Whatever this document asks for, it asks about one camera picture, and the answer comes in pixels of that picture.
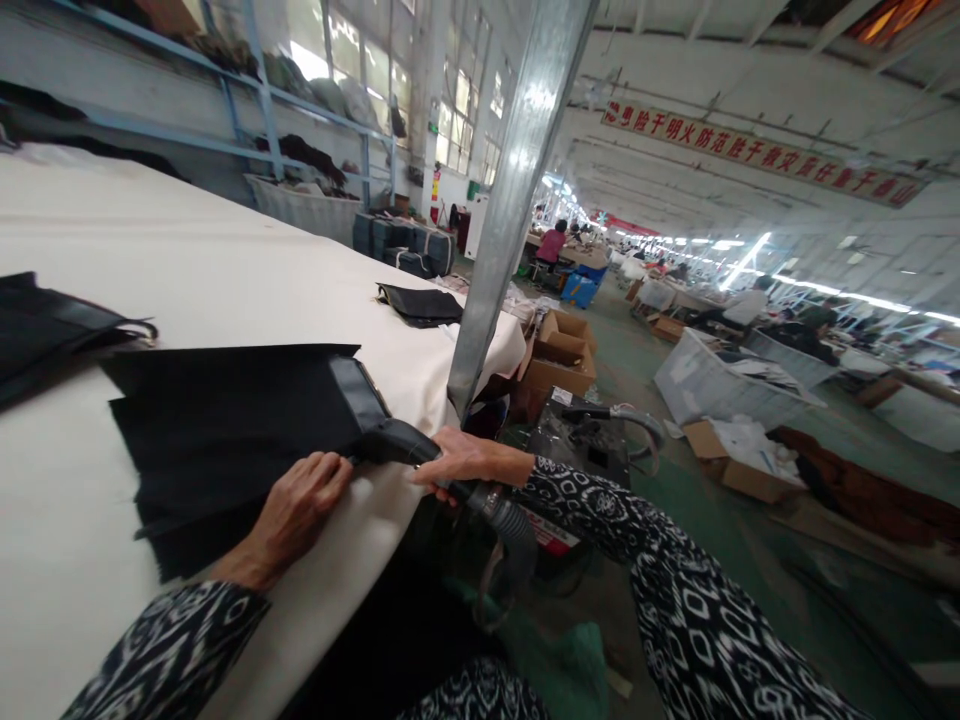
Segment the hand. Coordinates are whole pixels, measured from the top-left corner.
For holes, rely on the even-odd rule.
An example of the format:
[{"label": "hand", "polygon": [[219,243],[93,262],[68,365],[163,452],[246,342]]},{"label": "hand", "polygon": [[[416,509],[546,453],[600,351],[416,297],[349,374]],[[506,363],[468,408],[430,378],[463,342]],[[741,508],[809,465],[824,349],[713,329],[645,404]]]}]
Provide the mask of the hand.
[{"label": "hand", "polygon": [[253,530],[216,564],[211,579],[270,590],[316,544],[352,476],[353,466],[336,453],[298,460],[274,483]]},{"label": "hand", "polygon": [[418,485],[426,485],[441,502],[453,498],[437,483],[449,480],[487,480],[514,487],[527,484],[536,458],[522,450],[481,440],[452,427],[444,427],[433,436],[443,451],[438,459],[421,465],[413,475]]}]

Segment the black and white patterned shirt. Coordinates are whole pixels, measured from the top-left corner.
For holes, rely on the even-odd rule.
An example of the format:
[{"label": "black and white patterned shirt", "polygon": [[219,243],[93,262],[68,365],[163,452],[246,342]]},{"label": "black and white patterned shirt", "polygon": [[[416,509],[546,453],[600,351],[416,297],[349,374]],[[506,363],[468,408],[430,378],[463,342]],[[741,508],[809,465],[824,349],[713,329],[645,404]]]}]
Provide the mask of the black and white patterned shirt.
[{"label": "black and white patterned shirt", "polygon": [[[667,717],[866,718],[777,638],[760,608],[663,512],[537,458],[515,498],[631,567],[637,623]],[[204,582],[154,600],[74,700],[69,720],[196,717],[270,603]],[[402,720],[547,718],[529,684],[479,657]]]}]

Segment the ceiling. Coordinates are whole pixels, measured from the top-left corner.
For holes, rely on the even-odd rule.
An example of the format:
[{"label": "ceiling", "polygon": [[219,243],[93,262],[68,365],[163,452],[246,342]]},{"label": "ceiling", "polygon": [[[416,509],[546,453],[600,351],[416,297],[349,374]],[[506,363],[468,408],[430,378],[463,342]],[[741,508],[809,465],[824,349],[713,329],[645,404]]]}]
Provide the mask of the ceiling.
[{"label": "ceiling", "polygon": [[[960,0],[852,37],[881,4],[601,0],[551,169],[589,210],[669,236],[770,231],[761,269],[795,257],[803,279],[960,315]],[[875,204],[603,125],[611,100],[929,184]]]}]

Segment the pink shirt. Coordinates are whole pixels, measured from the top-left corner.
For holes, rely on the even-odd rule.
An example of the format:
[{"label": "pink shirt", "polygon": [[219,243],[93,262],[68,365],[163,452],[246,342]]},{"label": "pink shirt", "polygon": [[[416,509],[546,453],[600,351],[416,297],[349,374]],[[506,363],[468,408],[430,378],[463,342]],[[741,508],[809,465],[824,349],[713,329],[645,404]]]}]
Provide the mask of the pink shirt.
[{"label": "pink shirt", "polygon": [[537,250],[537,257],[545,262],[556,262],[560,259],[560,249],[567,241],[566,236],[559,230],[547,230]]}]

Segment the plastic basket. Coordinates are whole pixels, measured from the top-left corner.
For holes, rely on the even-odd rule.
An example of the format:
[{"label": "plastic basket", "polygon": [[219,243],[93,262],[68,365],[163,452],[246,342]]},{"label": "plastic basket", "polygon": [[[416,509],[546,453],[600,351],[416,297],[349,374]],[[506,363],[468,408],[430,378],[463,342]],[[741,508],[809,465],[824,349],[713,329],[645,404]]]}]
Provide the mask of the plastic basket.
[{"label": "plastic basket", "polygon": [[654,376],[673,419],[686,425],[705,417],[749,415],[772,430],[806,410],[827,405],[805,389],[797,395],[727,367],[690,328]]},{"label": "plastic basket", "polygon": [[353,247],[353,218],[363,212],[363,203],[359,200],[327,197],[315,185],[291,190],[256,175],[244,177],[253,188],[257,207],[264,215]]},{"label": "plastic basket", "polygon": [[750,333],[743,345],[760,357],[779,363],[780,367],[793,375],[805,388],[819,385],[840,372],[839,367],[831,367],[819,358],[795,350],[760,332]]}]

